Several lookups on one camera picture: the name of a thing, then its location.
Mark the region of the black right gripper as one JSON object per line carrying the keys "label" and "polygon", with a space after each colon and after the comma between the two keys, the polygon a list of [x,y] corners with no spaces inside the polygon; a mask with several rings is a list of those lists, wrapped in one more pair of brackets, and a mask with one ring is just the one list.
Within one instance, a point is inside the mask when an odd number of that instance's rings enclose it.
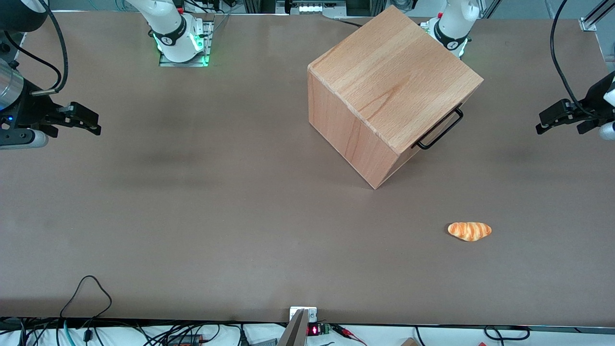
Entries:
{"label": "black right gripper", "polygon": [[33,97],[28,92],[19,99],[13,126],[41,131],[51,138],[59,136],[59,126],[84,129],[95,136],[100,136],[102,130],[98,114],[77,101],[62,107],[49,96]]}

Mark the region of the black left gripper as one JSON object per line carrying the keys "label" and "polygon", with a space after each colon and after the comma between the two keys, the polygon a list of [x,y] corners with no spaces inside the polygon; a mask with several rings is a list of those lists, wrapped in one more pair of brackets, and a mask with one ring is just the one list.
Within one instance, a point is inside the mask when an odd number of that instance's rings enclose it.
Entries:
{"label": "black left gripper", "polygon": [[598,128],[600,135],[614,134],[614,76],[611,72],[592,85],[581,105],[591,112],[591,118],[585,120],[585,112],[568,99],[556,101],[553,105],[541,111],[540,123],[535,127],[536,133],[542,135],[548,130],[565,124],[575,124],[582,121],[576,128],[580,135]]}

